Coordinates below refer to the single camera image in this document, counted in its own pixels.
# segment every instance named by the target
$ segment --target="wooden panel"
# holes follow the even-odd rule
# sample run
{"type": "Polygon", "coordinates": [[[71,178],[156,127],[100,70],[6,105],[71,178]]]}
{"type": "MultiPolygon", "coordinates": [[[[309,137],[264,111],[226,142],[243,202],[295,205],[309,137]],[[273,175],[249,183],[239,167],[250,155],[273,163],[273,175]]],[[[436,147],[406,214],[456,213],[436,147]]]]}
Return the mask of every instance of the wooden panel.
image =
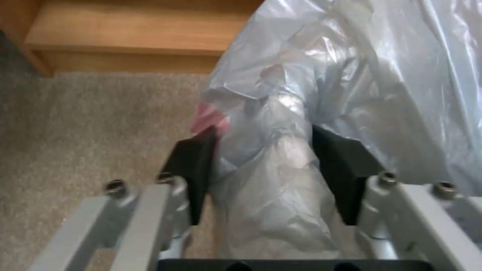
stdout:
{"type": "Polygon", "coordinates": [[[198,55],[41,52],[58,71],[211,73],[219,57],[198,55]]]}
{"type": "Polygon", "coordinates": [[[40,0],[0,0],[0,26],[7,38],[15,44],[34,68],[44,76],[53,71],[44,60],[24,45],[24,38],[35,19],[40,0]]]}
{"type": "Polygon", "coordinates": [[[35,49],[220,56],[262,0],[45,0],[35,49]]]}

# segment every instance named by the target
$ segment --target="pink object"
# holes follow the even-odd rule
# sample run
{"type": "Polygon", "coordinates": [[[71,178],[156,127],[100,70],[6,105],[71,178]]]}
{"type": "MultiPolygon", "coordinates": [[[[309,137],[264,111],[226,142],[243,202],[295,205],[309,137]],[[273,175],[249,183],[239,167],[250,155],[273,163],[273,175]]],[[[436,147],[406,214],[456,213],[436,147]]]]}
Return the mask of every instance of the pink object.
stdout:
{"type": "Polygon", "coordinates": [[[218,138],[221,138],[231,127],[229,118],[225,114],[217,110],[213,105],[202,102],[198,105],[191,132],[198,134],[211,125],[216,126],[218,138]]]}

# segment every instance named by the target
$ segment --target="clear plastic sheet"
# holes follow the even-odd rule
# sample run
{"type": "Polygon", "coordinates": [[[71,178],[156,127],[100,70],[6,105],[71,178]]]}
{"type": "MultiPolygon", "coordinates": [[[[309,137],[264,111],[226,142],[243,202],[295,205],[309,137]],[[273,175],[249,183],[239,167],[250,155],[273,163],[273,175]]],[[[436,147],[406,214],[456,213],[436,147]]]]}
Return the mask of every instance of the clear plastic sheet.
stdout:
{"type": "Polygon", "coordinates": [[[267,0],[219,61],[193,131],[220,128],[219,255],[336,258],[311,124],[406,183],[482,195],[482,3],[267,0]]]}

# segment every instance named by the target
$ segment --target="bolt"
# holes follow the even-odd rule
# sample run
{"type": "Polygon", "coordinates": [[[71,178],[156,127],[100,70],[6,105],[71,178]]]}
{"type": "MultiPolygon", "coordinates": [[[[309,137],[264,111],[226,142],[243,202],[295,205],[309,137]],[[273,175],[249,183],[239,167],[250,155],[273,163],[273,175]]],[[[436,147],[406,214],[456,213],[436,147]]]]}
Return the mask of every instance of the bolt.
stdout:
{"type": "Polygon", "coordinates": [[[378,184],[383,188],[390,188],[398,183],[397,176],[389,171],[382,171],[378,174],[378,184]]]}
{"type": "Polygon", "coordinates": [[[449,182],[438,182],[433,185],[432,193],[443,200],[453,200],[457,195],[457,187],[449,182]]]}
{"type": "Polygon", "coordinates": [[[174,184],[174,175],[172,175],[170,172],[162,172],[159,175],[159,178],[157,180],[157,184],[174,184]]]}
{"type": "Polygon", "coordinates": [[[127,196],[127,185],[124,180],[112,180],[106,184],[106,195],[114,199],[127,196]]]}

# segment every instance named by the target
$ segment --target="beige carpet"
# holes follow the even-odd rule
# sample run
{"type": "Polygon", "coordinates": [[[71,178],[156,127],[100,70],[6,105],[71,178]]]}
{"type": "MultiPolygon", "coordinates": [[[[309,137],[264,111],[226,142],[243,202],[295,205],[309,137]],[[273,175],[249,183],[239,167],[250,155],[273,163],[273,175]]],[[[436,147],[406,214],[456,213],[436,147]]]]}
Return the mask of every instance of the beige carpet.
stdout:
{"type": "MultiPolygon", "coordinates": [[[[78,203],[153,182],[189,126],[201,75],[35,74],[0,37],[0,270],[24,271],[78,203]]],[[[212,206],[188,257],[214,257],[212,206]]],[[[112,252],[90,270],[108,270],[112,252]]]]}

